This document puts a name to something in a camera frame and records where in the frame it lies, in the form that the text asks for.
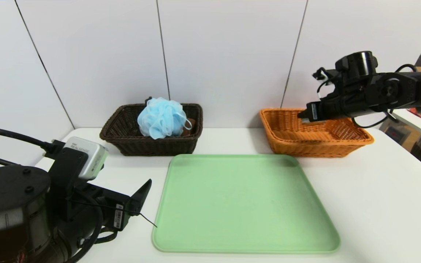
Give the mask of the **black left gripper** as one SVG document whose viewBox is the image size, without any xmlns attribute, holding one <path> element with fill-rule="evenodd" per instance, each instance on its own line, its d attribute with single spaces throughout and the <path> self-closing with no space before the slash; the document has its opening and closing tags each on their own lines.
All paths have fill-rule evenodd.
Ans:
<svg viewBox="0 0 421 263">
<path fill-rule="evenodd" d="M 94 206 L 83 199 L 79 193 L 91 197 L 101 206 L 102 226 L 114 231 L 122 231 L 128 223 L 127 213 L 130 216 L 141 214 L 151 186 L 152 180 L 149 179 L 130 197 L 90 183 L 77 185 L 72 195 L 72 208 L 77 212 L 72 220 L 72 232 L 76 235 L 91 235 L 97 224 Z"/>
</svg>

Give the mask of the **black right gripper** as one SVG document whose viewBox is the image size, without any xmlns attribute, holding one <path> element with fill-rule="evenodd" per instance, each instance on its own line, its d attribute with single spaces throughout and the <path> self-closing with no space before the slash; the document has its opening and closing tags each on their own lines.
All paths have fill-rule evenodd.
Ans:
<svg viewBox="0 0 421 263">
<path fill-rule="evenodd" d="M 298 113 L 298 118 L 309 119 L 311 122 L 320 122 L 345 118 L 344 98 L 324 97 L 317 102 L 308 103 L 306 110 Z"/>
</svg>

